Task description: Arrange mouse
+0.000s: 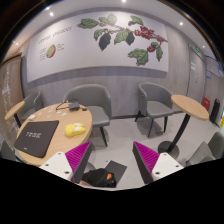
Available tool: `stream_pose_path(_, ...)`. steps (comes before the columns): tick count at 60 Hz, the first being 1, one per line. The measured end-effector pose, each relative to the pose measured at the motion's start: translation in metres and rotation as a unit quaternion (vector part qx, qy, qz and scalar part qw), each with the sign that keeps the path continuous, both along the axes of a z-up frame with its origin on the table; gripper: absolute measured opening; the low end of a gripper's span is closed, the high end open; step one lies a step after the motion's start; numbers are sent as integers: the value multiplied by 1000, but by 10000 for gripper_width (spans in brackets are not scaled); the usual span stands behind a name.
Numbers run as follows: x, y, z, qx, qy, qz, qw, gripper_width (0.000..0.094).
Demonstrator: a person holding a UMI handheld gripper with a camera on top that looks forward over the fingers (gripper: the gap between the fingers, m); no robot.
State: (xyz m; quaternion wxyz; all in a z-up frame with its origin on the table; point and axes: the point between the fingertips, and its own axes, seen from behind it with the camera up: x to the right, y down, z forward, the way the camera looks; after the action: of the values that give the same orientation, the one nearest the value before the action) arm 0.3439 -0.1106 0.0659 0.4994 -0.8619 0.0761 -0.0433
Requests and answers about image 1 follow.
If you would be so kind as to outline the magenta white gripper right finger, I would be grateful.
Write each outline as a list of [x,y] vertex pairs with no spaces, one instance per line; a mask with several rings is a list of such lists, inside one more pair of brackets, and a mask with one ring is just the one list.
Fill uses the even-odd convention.
[[136,141],[133,142],[133,154],[145,184],[183,169],[183,166],[168,153],[159,154]]

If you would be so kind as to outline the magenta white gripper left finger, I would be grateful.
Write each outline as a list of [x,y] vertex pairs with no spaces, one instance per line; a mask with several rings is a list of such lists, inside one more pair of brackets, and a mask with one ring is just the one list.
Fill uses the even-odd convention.
[[90,141],[63,153],[57,152],[40,168],[65,180],[79,183],[92,152]]

